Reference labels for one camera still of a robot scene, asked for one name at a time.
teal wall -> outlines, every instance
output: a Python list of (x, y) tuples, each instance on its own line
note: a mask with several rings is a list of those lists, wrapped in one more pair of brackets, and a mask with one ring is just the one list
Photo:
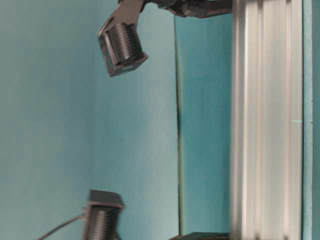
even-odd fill
[[(0, 31), (0, 238), (32, 240), (87, 202), (96, 6), (1, 0)], [(52, 239), (81, 239), (82, 225)]]
[(320, 1), (312, 1), (313, 40), (313, 206), (312, 239), (320, 239)]
[[(98, 1), (100, 27), (116, 7)], [(178, 135), (174, 17), (149, 4), (138, 34), (150, 58), (109, 78), (96, 48), (93, 185), (122, 195), (124, 240), (167, 240), (178, 229)]]
[(182, 232), (229, 232), (232, 16), (175, 21)]

black mount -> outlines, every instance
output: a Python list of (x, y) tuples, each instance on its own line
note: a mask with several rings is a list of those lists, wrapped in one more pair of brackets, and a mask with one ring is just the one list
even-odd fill
[(204, 19), (232, 12), (232, 0), (119, 0), (116, 10), (98, 33), (111, 77), (135, 70), (148, 58), (137, 33), (139, 15), (148, 3), (183, 18)]

ridged rubber pad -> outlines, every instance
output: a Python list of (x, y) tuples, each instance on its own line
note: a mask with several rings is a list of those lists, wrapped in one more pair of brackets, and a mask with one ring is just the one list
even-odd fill
[(119, 209), (115, 207), (95, 206), (90, 218), (88, 240), (116, 239), (115, 224)]
[(144, 57), (134, 24), (118, 23), (107, 32), (117, 64)]

wire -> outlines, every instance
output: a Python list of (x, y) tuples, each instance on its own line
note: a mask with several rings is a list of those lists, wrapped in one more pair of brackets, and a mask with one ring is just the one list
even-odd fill
[(54, 232), (58, 231), (59, 229), (62, 229), (63, 227), (79, 220), (82, 219), (85, 216), (85, 214), (81, 214), (79, 216), (76, 216), (74, 218), (71, 218), (70, 220), (60, 224), (59, 226), (55, 227), (54, 229), (52, 229), (51, 231), (49, 231), (48, 233), (46, 233), (45, 235), (43, 235), (42, 237), (38, 238), (37, 240), (43, 240), (46, 239), (47, 237), (49, 237), (51, 234), (53, 234)]

metal beam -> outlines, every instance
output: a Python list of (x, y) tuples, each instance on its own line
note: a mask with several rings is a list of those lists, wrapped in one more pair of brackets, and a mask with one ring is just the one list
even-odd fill
[(234, 0), (231, 234), (300, 240), (302, 0)]

